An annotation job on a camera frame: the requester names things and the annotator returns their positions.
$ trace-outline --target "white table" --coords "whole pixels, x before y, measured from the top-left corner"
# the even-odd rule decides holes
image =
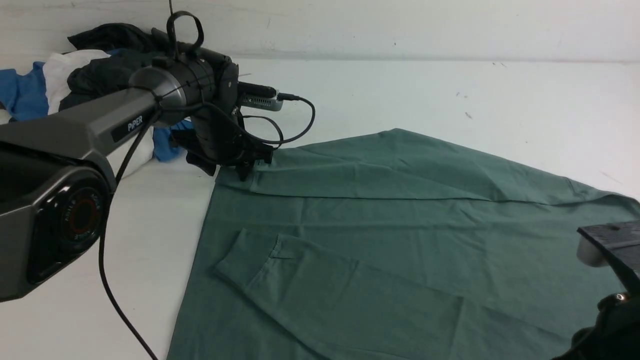
[[[401,127],[640,197],[640,65],[237,62],[241,73],[252,73],[243,81],[316,104],[316,125],[293,146]],[[291,136],[304,128],[308,110],[285,104],[272,116]],[[254,133],[274,135],[256,121]],[[183,159],[152,161],[116,194],[107,275],[159,357],[168,350],[213,186]],[[145,358],[102,290],[97,246],[27,297],[0,304],[0,319],[3,359]]]

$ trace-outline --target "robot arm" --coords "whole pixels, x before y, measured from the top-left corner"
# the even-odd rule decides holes
[[[194,130],[172,138],[210,175],[223,165],[244,178],[255,161],[271,161],[274,148],[244,130],[239,109],[279,110],[282,96],[238,83],[228,56],[188,49],[154,59],[126,90],[0,126],[0,301],[23,297],[95,243],[118,181],[106,156],[151,122],[191,117]]]

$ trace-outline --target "green cloth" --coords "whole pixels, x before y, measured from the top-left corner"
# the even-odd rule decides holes
[[[583,225],[640,206],[403,130],[222,170],[169,360],[544,359],[621,290]]]

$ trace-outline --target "sleeve cuff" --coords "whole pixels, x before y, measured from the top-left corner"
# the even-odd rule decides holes
[[[245,291],[261,278],[279,248],[278,235],[243,229],[229,253],[216,265],[216,273]]]

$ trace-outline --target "pile of clothes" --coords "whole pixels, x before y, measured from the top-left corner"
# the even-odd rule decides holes
[[[104,24],[68,37],[77,51],[51,54],[45,62],[36,61],[26,75],[15,69],[0,70],[0,108],[11,121],[29,121],[71,108],[126,89],[129,77],[149,66],[155,56],[165,55],[168,41],[130,24]],[[153,128],[136,149],[125,175],[131,174],[151,157],[170,161],[180,149],[169,143],[171,129],[190,129],[183,120],[172,128]],[[117,172],[133,139],[108,156]]]

